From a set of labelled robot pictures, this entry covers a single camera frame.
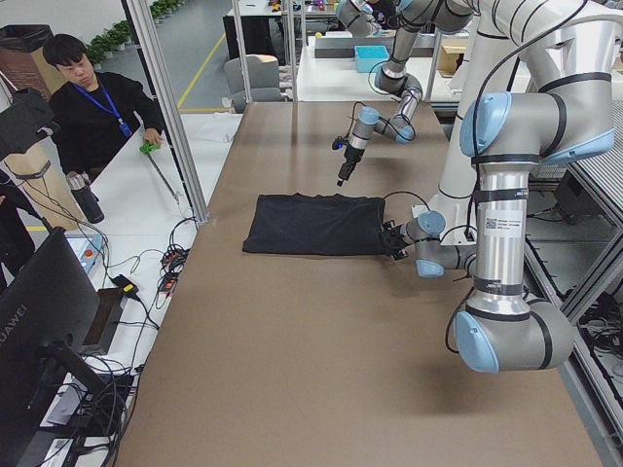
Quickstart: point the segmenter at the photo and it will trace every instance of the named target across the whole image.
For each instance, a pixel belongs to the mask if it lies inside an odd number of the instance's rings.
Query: metal frame pole
[[[305,19],[305,9],[305,0],[301,0],[301,39],[303,47],[308,44],[308,25]]]
[[[249,65],[246,61],[246,46],[244,45],[244,31],[242,30],[242,17],[240,16],[240,5],[238,0],[232,0],[234,8],[234,26],[236,27],[236,39],[238,41],[238,52],[240,53],[240,68],[242,69],[242,82],[244,83],[244,98],[246,103],[253,102],[251,95],[251,80],[249,78]]]
[[[424,102],[430,102],[430,96],[432,95],[432,87],[435,84],[435,77],[437,76],[437,64],[439,62],[439,52],[441,50],[441,38],[443,34],[438,28],[435,28],[435,48],[432,53],[432,63],[430,64],[430,70],[428,70],[428,87],[426,88],[426,95],[424,96]]]
[[[173,89],[165,66],[165,57],[156,34],[151,11],[146,0],[124,0],[124,2],[128,4],[129,19],[134,27],[138,46],[143,52],[147,70],[153,78],[154,91],[165,118],[165,132],[171,152],[178,155],[182,183],[188,201],[197,223],[205,224],[209,219],[209,213],[203,197],[202,184],[197,174],[182,119],[175,104]]]
[[[301,8],[305,8],[305,2],[301,0]],[[288,0],[288,45],[290,50],[290,68],[292,75],[292,99],[294,102],[298,102],[296,86],[296,37],[294,34],[294,0]]]

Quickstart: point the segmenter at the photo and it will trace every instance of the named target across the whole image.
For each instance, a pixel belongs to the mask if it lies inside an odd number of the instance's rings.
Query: man
[[[86,172],[94,179],[138,130],[141,117],[149,143],[161,143],[160,108],[140,83],[116,73],[95,73],[85,45],[56,34],[43,47],[46,61],[67,80],[50,99],[60,131],[52,140],[63,172]]]

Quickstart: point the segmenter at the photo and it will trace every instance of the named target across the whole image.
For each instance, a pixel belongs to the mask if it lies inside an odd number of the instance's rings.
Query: computer monitor
[[[0,467],[18,465],[71,366],[58,353],[77,357],[98,302],[62,230],[0,296]]]

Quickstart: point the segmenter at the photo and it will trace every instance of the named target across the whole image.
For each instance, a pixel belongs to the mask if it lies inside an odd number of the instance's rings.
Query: man's hand
[[[163,139],[155,128],[145,129],[145,134],[143,134],[143,140],[151,144],[161,144],[163,142]]]

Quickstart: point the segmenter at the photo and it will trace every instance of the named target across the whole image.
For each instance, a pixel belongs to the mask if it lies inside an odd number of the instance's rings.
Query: black water bottle
[[[79,173],[69,172],[66,178],[71,194],[76,199],[82,212],[85,213],[87,220],[91,224],[103,221],[104,213],[101,211],[97,198],[91,191],[91,187],[85,182],[84,177]]]

